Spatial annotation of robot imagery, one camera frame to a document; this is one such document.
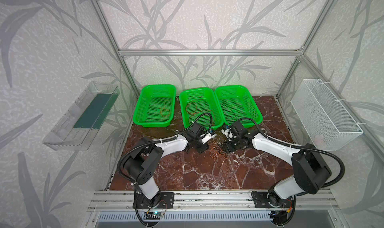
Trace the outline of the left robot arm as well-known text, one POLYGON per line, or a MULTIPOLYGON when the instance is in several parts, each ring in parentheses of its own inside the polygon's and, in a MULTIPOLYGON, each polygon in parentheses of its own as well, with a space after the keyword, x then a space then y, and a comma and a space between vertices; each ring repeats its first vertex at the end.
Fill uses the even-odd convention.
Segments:
POLYGON ((162 158, 195 148, 202 153, 209 148, 208 141, 216 134, 212 129, 213 116, 199 115, 192 124, 174 136, 159 139, 143 137, 136 146, 124 154, 117 164, 117 173, 131 182, 134 188, 134 208, 155 208, 162 202, 162 193, 154 173, 162 158))

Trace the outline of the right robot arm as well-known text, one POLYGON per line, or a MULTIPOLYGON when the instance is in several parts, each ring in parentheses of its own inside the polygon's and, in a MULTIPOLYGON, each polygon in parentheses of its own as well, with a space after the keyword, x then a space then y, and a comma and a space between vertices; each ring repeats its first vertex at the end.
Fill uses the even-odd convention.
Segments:
POLYGON ((344 177, 345 164, 338 156, 316 149, 309 143, 298 145, 273 138, 257 124, 254 130, 248 130, 242 121, 243 118, 240 118, 222 128, 222 134, 227 138, 223 147, 225 152, 253 148, 285 161, 294 172, 267 192, 253 191, 251 196, 255 202, 279 208, 287 199, 294 199, 297 195, 315 195, 320 189, 335 185, 344 177))

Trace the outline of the right green plastic basket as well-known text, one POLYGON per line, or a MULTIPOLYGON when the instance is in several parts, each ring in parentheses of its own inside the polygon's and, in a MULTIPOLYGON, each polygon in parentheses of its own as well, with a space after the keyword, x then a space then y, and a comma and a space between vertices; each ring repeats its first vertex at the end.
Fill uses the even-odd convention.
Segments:
POLYGON ((223 114, 224 123, 232 125, 240 118, 251 118, 261 124, 263 116, 248 89, 241 85, 221 86, 214 91, 223 114))

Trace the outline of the green plastic basket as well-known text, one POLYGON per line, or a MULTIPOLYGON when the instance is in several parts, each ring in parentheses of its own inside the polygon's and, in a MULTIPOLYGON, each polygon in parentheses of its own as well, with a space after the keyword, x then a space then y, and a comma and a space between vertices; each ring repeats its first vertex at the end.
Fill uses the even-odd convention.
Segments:
POLYGON ((202 87, 185 90, 179 95, 179 101, 185 128, 203 113, 212 116, 212 129, 217 130, 224 124, 222 108, 212 89, 202 87))
POLYGON ((251 118, 261 124, 263 116, 248 89, 241 85, 221 86, 214 91, 223 114, 224 123, 232 125, 240 118, 251 118))
POLYGON ((133 122, 146 128, 167 127, 175 111, 176 87, 170 84, 148 85, 141 90, 133 122))

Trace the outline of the middle green plastic basket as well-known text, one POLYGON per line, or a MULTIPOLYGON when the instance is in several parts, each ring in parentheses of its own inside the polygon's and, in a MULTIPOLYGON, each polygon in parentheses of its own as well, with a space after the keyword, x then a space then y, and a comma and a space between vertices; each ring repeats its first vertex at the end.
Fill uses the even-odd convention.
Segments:
POLYGON ((185 90, 179 95, 179 101, 185 128, 203 113, 212 116, 212 129, 217 130, 224 124, 222 108, 212 89, 202 87, 185 90))

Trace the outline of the left green plastic basket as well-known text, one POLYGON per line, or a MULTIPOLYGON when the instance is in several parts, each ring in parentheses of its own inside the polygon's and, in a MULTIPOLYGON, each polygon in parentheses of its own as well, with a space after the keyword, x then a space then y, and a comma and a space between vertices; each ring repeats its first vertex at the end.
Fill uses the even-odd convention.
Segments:
POLYGON ((148 85, 141 90, 133 122, 146 128, 167 127, 175 111, 176 87, 170 84, 148 85))

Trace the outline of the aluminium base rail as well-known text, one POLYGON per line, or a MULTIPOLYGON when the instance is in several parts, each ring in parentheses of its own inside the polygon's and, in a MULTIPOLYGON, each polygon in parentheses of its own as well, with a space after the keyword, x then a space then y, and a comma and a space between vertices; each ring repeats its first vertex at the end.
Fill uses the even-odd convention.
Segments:
MULTIPOLYGON (((248 190, 187 190, 172 191, 175 196, 173 207, 167 211, 256 211, 273 210, 268 203, 257 208, 248 190)), ((88 212, 133 211, 133 191, 95 192, 88 206, 88 212)), ((330 190, 321 190, 315 195, 296 198, 296 210, 339 210, 340 207, 330 190)))

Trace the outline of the clear acrylic wall shelf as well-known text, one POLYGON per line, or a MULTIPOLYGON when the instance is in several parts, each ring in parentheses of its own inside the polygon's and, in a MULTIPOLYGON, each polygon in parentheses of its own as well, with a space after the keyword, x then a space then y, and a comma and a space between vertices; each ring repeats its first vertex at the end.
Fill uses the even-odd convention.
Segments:
POLYGON ((90 82, 43 144, 56 151, 88 150, 119 95, 117 85, 90 82))

